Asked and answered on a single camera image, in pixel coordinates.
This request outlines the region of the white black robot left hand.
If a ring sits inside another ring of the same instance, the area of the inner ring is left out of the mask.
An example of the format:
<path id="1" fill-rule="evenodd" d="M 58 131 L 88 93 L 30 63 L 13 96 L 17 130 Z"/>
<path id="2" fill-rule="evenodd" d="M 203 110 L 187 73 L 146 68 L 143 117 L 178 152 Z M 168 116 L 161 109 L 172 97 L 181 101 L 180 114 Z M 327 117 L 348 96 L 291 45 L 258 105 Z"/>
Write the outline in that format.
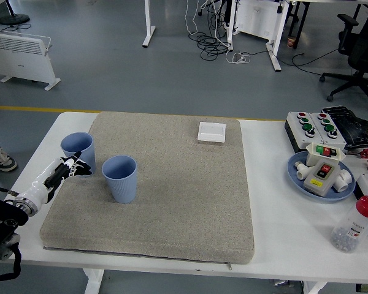
<path id="1" fill-rule="evenodd" d="M 33 216 L 41 209 L 43 204 L 49 203 L 55 191 L 62 182 L 74 176 L 92 175 L 91 167 L 83 161 L 81 151 L 69 157 L 55 159 L 24 192 L 13 200 L 13 205 L 22 209 L 27 215 Z"/>

